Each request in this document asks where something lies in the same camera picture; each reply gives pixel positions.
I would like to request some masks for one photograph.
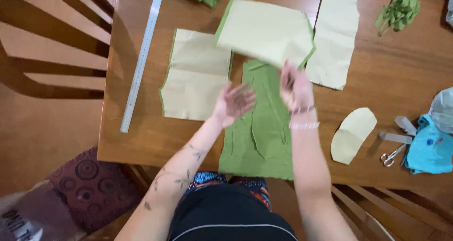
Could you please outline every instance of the tiled floor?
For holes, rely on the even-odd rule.
[[[101,41],[110,41],[110,35],[60,0],[26,1]],[[110,21],[90,0],[82,1]],[[0,23],[0,39],[12,56],[106,69],[105,58],[3,23]],[[103,89],[105,82],[102,78],[49,75],[31,77],[43,83],[95,89]],[[0,196],[31,188],[64,162],[95,145],[101,109],[102,100],[40,100],[19,95],[0,84]],[[267,181],[274,212],[281,214],[293,226],[297,236],[304,240],[293,190],[282,180]],[[451,208],[450,197],[445,198],[449,194],[450,191],[443,191],[429,195]],[[127,218],[128,215],[123,216],[115,224],[88,239],[114,239]],[[366,240],[356,228],[353,227],[353,230],[361,240]],[[445,236],[429,228],[426,228],[426,235],[431,240],[447,240]]]

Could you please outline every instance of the wooden table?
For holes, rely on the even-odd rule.
[[[298,9],[314,24],[320,0],[257,0]],[[428,111],[434,95],[453,84],[453,33],[445,20],[445,0],[420,0],[421,11],[401,32],[377,37],[373,26],[381,7],[390,0],[358,0],[360,13],[356,47],[343,91],[314,87],[319,110],[321,144],[334,183],[405,189],[439,188],[453,183],[453,175],[411,175],[395,164],[385,168],[382,153],[398,147],[381,141],[381,131],[403,134],[396,116],[416,120]],[[161,167],[201,126],[199,121],[162,117],[158,89],[168,66],[175,28],[214,34],[229,0],[210,9],[194,0],[163,0],[144,69],[129,133],[120,132],[152,0],[116,0],[113,32],[99,136],[98,159]],[[246,57],[234,55],[231,79],[239,83]],[[378,120],[352,163],[332,161],[330,144],[344,118],[369,107]],[[217,170],[223,148],[218,138],[201,168]],[[398,163],[402,153],[397,156]]]

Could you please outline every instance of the metal ruler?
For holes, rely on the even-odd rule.
[[[151,4],[150,16],[146,29],[144,31],[143,42],[140,48],[139,59],[137,66],[135,67],[134,78],[130,87],[129,96],[127,97],[127,105],[124,110],[123,120],[121,122],[120,131],[127,133],[129,131],[130,120],[135,107],[135,101],[139,93],[139,87],[141,78],[143,76],[144,65],[146,64],[146,58],[148,57],[148,51],[150,50],[151,39],[153,38],[154,28],[156,26],[157,16],[159,15],[160,4],[162,0],[153,0]]]

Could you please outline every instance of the chair backrest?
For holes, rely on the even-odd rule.
[[[287,183],[294,189],[292,182]],[[428,234],[436,235],[432,240],[453,240],[453,214],[415,192],[334,184],[332,198],[370,241],[426,241],[428,229],[431,231]],[[405,219],[410,216],[413,221],[409,223],[396,217],[401,215]],[[429,228],[416,228],[412,223]]]
[[[111,25],[81,0],[62,0],[78,13],[111,33]],[[91,0],[113,18],[113,6],[107,0]],[[55,18],[24,0],[0,0],[0,21],[65,45],[101,57],[108,57],[109,45]],[[100,76],[106,71],[92,68],[31,60],[7,55],[0,39],[0,82],[10,89],[37,98],[102,99],[104,91],[38,83],[25,73]]]

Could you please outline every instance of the bracelet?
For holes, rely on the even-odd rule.
[[[317,123],[289,123],[290,129],[316,129],[319,127],[319,122]]]
[[[307,113],[307,112],[310,112],[311,110],[315,109],[316,108],[316,104],[313,104],[311,106],[306,106],[306,107],[298,107],[294,110],[291,110],[289,112],[289,115],[292,116],[292,115],[297,115],[297,114],[300,114],[300,113]]]

